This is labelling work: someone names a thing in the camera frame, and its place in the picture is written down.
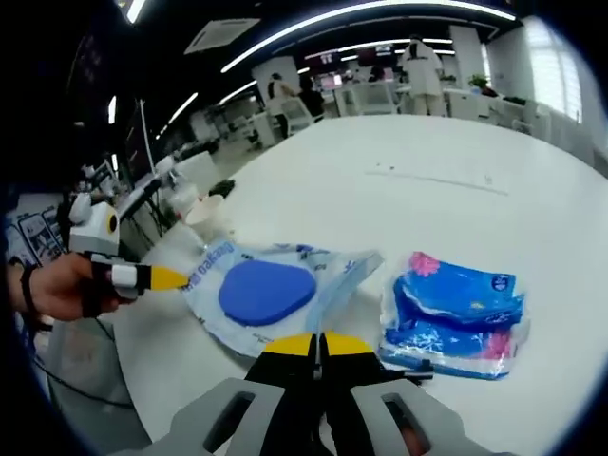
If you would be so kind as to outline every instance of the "white lab coat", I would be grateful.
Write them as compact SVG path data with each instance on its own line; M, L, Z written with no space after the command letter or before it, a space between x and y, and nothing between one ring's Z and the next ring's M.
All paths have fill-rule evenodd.
M418 45L418 56L412 59L410 47L412 44ZM411 84L411 96L416 95L442 95L441 83L437 71L442 69L441 60L437 54L419 41L412 42L403 54L403 70L408 72L409 83Z
M271 81L271 84L275 86L275 97L272 100L268 100L268 107L270 108L271 115L280 116L283 114L281 105L290 98L287 94L287 90L290 87L283 81Z

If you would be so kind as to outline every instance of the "wrist strap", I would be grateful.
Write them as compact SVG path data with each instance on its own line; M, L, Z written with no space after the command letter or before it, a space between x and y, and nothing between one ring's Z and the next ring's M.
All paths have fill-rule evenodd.
M32 315L39 314L36 306L34 305L34 301L31 299L31 288L29 287L29 280L31 279L31 273L37 269L36 266L27 266L21 275L21 290L23 292L23 299L26 301L26 307L28 308L28 312Z

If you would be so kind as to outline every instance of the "window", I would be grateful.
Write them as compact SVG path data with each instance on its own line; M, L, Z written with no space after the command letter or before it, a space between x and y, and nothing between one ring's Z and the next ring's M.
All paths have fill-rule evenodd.
M579 73L571 51L540 20L526 23L525 36L530 49L536 101L580 122Z

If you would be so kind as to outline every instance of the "white paper cup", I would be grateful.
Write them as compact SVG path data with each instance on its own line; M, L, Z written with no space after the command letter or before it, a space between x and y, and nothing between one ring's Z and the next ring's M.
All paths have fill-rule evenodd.
M219 210L224 203L221 195L207 197L192 206L185 224L192 228L205 243L210 243L219 235Z
M171 209L173 209L173 213L178 219L183 220L194 205L199 202L199 199L199 189L195 184L191 183L184 185L178 193L173 194L168 202Z

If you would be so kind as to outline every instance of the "plastic bag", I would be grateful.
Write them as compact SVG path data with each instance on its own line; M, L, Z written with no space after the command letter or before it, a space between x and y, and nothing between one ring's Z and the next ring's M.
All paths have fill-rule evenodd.
M428 359L437 372L452 375L507 375L529 330L516 284L514 275L415 252L384 292L379 356L410 368Z
M308 270L316 281L313 298L280 321L266 326L243 326L228 318L219 305L219 289L231 268L252 258ZM342 254L305 244L275 244L266 249L250 249L219 240L209 246L181 292L209 333L232 350L257 357L266 344L276 338L318 333L328 312L345 306L359 283L382 261L376 251Z

